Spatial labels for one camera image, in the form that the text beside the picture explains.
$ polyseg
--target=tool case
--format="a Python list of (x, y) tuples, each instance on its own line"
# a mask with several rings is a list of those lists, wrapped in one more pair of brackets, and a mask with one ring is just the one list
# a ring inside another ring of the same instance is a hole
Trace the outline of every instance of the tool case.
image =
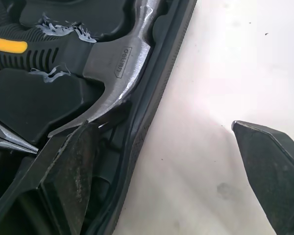
[(195, 4), (0, 0), (0, 235), (113, 233)]

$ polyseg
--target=plastic shavings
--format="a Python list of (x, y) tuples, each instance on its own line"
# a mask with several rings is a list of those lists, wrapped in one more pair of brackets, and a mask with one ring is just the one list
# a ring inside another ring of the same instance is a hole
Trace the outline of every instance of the plastic shavings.
[(89, 42), (89, 43), (96, 43), (97, 41), (93, 39), (90, 35), (90, 32), (86, 29), (83, 29), (82, 24), (78, 24), (77, 22), (70, 23), (70, 26), (62, 26), (59, 24), (53, 25), (52, 23), (48, 22), (48, 17), (44, 15), (44, 22), (42, 24), (36, 25), (37, 28), (40, 28), (46, 35), (49, 36), (65, 36), (73, 31), (75, 31), (80, 40)]
[(70, 72), (63, 72), (63, 71), (60, 71), (58, 73), (56, 73), (57, 71), (57, 67), (59, 66), (56, 66), (54, 67), (50, 73), (46, 73), (46, 72), (43, 72), (43, 71), (40, 71), (38, 69), (35, 69), (35, 68), (31, 68), (29, 74), (33, 74), (33, 75), (41, 75), (43, 78), (44, 78), (44, 82), (45, 83), (49, 83), (49, 82), (53, 82), (55, 79), (57, 79), (58, 77), (61, 77), (63, 75), (68, 75), (70, 76), (71, 73)]

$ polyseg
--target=yellow grip accent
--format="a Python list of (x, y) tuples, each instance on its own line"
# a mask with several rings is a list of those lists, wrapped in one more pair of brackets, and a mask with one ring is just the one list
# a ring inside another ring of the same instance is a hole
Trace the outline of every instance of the yellow grip accent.
[(27, 49), (27, 42), (17, 42), (0, 38), (0, 51), (21, 54)]

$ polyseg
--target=black plastic case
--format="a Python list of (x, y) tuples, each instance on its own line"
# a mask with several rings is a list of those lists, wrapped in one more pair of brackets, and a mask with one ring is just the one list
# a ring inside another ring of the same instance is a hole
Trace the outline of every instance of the black plastic case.
[[(121, 113), (126, 119), (101, 132), (99, 145), (101, 143), (105, 147), (99, 151), (98, 157), (103, 160), (99, 160), (98, 168), (94, 168), (92, 189), (99, 187), (104, 191), (105, 182), (110, 186), (104, 195), (96, 195), (96, 200), (92, 198), (96, 192), (91, 192), (85, 219), (87, 226), (83, 226), (81, 234), (110, 235), (119, 219), (137, 158), (196, 5), (196, 0), (167, 2), (168, 13), (160, 16), (153, 27), (155, 47), (145, 72), (129, 101), (122, 106)], [(0, 205), (4, 207), (6, 204), (0, 200)], [(96, 214), (92, 214), (92, 209), (98, 209)]]

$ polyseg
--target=hammer handle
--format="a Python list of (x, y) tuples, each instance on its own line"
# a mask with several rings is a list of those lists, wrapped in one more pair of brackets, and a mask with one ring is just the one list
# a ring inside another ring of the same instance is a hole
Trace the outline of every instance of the hammer handle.
[(35, 68), (50, 72), (69, 38), (70, 35), (48, 36), (36, 27), (23, 30), (18, 24), (1, 26), (0, 69), (15, 68), (30, 71), (31, 68)]

